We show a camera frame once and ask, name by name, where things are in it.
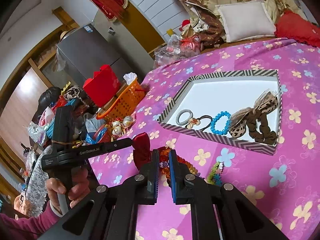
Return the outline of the maroon sleeve forearm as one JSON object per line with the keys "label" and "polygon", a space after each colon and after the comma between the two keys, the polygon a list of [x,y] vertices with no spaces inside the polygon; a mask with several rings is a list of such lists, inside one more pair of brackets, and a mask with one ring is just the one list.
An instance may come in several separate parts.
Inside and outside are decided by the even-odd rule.
{"label": "maroon sleeve forearm", "polygon": [[38,239],[61,217],[50,205],[38,217],[15,220],[1,213],[1,239]]}

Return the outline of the person's left hand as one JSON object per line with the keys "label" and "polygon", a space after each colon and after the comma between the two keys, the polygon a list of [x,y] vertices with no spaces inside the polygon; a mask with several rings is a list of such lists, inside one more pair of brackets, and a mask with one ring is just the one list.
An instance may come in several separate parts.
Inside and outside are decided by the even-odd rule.
{"label": "person's left hand", "polygon": [[[74,186],[67,193],[67,198],[71,201],[69,205],[71,209],[90,193],[89,180],[87,179],[87,176],[88,170],[84,167],[80,168],[78,172],[72,175]],[[66,196],[66,187],[60,180],[56,178],[50,178],[46,182],[46,188],[50,200],[50,207],[56,214],[59,216],[62,215],[58,196]]]}

